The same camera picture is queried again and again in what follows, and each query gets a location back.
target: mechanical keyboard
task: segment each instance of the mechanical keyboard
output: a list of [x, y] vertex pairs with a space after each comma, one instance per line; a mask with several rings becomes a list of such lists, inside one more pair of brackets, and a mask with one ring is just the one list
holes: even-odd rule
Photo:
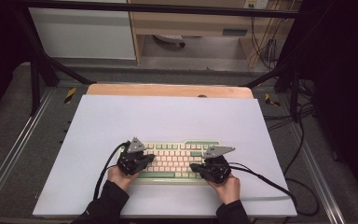
[[144, 154], [154, 154], [156, 157], [143, 169], [133, 184], [202, 185], [206, 184], [206, 181], [200, 174], [193, 173], [189, 164], [203, 163], [203, 152], [211, 146], [219, 146], [220, 143], [188, 140], [182, 143], [144, 142], [144, 145]]

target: floor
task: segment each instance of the floor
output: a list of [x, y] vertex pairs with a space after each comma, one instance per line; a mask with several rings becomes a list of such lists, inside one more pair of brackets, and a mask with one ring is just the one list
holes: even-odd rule
[[[259, 64], [249, 68], [236, 38], [206, 38], [185, 36], [186, 46], [182, 49], [173, 44], [163, 43], [153, 36], [145, 41], [143, 63], [110, 63], [109, 66], [71, 64], [80, 75], [101, 82], [137, 82], [137, 83], [171, 83], [238, 86], [255, 77], [262, 76], [268, 69]], [[22, 128], [27, 124], [31, 111], [31, 91], [29, 88], [29, 68], [20, 66], [14, 79], [0, 103], [0, 166], [12, 146], [16, 143]], [[50, 100], [38, 123], [32, 129], [31, 137], [21, 148], [17, 162], [11, 167], [7, 181], [0, 188], [0, 223], [63, 223], [66, 220], [45, 220], [32, 216], [37, 194], [43, 188], [49, 170], [60, 150], [65, 137], [65, 130], [87, 86], [75, 83], [64, 74], [59, 74], [62, 82], [58, 88], [45, 88], [51, 92]], [[286, 94], [277, 94], [273, 90], [275, 79], [266, 81], [253, 89], [259, 100], [263, 115], [284, 116]], [[76, 87], [70, 104], [64, 104], [68, 90]], [[266, 93], [274, 104], [266, 104]], [[299, 102], [304, 105], [308, 96], [300, 96]], [[278, 160], [284, 170], [298, 148], [296, 136], [297, 124], [288, 122], [281, 126], [281, 120], [266, 119], [271, 129], [270, 137], [275, 147]], [[317, 161], [338, 211], [342, 214], [343, 223], [358, 223], [358, 185], [345, 163], [333, 160], [333, 153], [324, 137], [319, 121], [314, 114], [303, 118], [306, 146]], [[307, 163], [307, 154], [301, 152], [293, 163], [286, 177], [301, 181], [315, 194], [321, 206], [314, 216], [292, 217], [290, 223], [342, 223], [334, 222], [329, 217], [328, 206], [323, 204], [323, 195], [315, 187]], [[298, 199], [298, 210], [309, 213], [316, 203], [312, 194], [295, 182], [288, 182], [289, 188]], [[155, 220], [153, 223], [183, 223], [183, 220]], [[123, 220], [123, 223], [134, 221], [150, 223], [151, 220]], [[186, 220], [186, 223], [215, 223], [215, 220]], [[281, 220], [260, 218], [255, 223], [281, 223]]]

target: sleeve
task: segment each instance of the sleeve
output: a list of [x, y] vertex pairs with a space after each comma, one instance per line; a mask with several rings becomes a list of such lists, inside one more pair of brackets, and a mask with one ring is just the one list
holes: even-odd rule
[[216, 215], [219, 218], [220, 224], [251, 223], [240, 200], [229, 204], [222, 203], [222, 205], [217, 208]]
[[118, 185], [106, 180], [101, 197], [89, 203], [86, 211], [71, 224], [118, 223], [121, 209], [129, 198]]

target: person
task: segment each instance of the person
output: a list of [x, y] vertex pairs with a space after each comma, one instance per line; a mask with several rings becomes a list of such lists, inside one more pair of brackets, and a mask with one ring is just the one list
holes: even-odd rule
[[[109, 168], [101, 197], [89, 203], [86, 211], [71, 224], [118, 223], [120, 212], [130, 198], [126, 190], [138, 176], [139, 174], [124, 175], [116, 166]], [[237, 177], [230, 174], [223, 184], [207, 182], [222, 202], [216, 210], [220, 224], [250, 223], [240, 201], [241, 182]]]

